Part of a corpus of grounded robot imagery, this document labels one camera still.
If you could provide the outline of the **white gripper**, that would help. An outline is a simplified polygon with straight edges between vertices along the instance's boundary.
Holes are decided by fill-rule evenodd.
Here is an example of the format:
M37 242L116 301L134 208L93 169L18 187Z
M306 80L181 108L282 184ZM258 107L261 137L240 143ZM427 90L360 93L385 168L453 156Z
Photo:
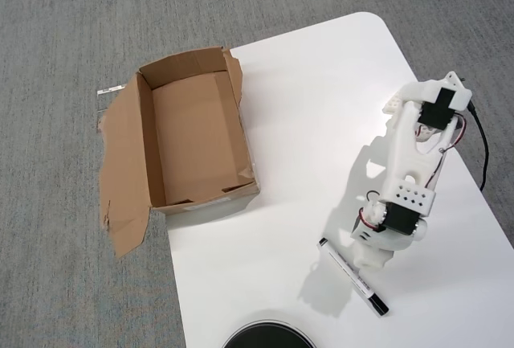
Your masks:
M406 249L406 243L393 244L393 249L377 248L361 241L353 243L355 266L360 270L380 271L394 257L394 253Z

